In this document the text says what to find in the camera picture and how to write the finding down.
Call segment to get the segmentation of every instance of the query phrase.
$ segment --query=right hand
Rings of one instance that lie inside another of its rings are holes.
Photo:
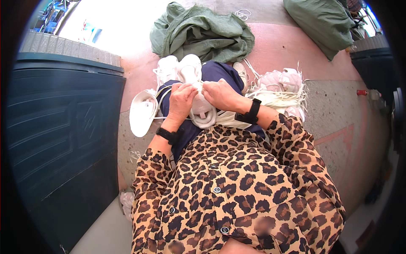
[[[205,81],[202,94],[211,105],[224,111],[244,114],[252,105],[249,98],[238,94],[223,78],[218,82]]]

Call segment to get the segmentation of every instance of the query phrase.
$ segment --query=leopard print shirt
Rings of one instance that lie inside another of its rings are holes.
[[[313,135],[279,114],[266,134],[203,130],[171,168],[148,148],[137,161],[132,253],[218,253],[227,239],[265,253],[327,253],[345,210]]]

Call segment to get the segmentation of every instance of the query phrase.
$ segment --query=white sneaker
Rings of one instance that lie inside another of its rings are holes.
[[[235,62],[233,64],[233,68],[238,72],[238,76],[240,76],[242,82],[244,83],[244,88],[242,89],[241,93],[245,94],[248,91],[248,85],[247,85],[247,72],[244,68],[244,65],[242,65],[239,62]]]
[[[178,80],[178,75],[176,72],[177,64],[178,59],[176,56],[172,55],[161,58],[158,61],[158,68],[152,70],[156,74],[156,81],[158,83],[156,91],[158,91],[159,87],[169,80]]]
[[[203,85],[201,69],[202,65],[199,57],[193,54],[185,56],[176,66],[179,80],[182,83],[192,84],[199,91],[193,99],[189,114],[192,123],[201,129],[206,129],[215,124],[217,111],[201,93]]]
[[[137,94],[131,102],[130,128],[136,137],[143,137],[149,130],[158,110],[156,92],[148,89]]]

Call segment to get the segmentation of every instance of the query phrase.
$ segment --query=navy blue pants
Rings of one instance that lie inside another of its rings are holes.
[[[225,63],[218,63],[214,61],[209,61],[202,66],[202,81],[214,81],[217,82],[221,78],[225,79],[230,86],[241,94],[242,89],[244,88],[244,83],[242,82],[238,72],[231,66]],[[165,88],[166,86],[173,85],[178,83],[177,80],[170,80],[166,82],[160,89]],[[162,95],[167,90],[163,90],[160,95],[157,97],[157,100],[160,101]],[[163,116],[167,116],[169,113],[169,97],[171,92],[169,92],[161,104],[161,111]],[[179,156],[182,153],[182,150],[189,144],[189,142],[194,139],[203,129],[200,129],[192,123],[190,120],[185,120],[180,126],[184,130],[183,136],[179,139],[178,143],[172,146],[172,153],[175,159],[175,162],[178,161]],[[260,126],[254,125],[248,127],[246,130],[253,132],[262,138],[265,138],[264,132]]]

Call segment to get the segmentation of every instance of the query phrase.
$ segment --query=hand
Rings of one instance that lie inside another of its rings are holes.
[[[224,111],[244,114],[252,105],[249,98],[238,94],[223,78],[218,82],[205,81],[202,94],[211,105]]]
[[[170,122],[171,125],[174,125],[174,128],[177,126],[174,131],[177,131],[179,126],[188,117],[192,108],[193,98],[197,93],[197,88],[192,86],[192,84],[175,83],[172,85],[172,92],[169,97],[169,113],[164,122]]]

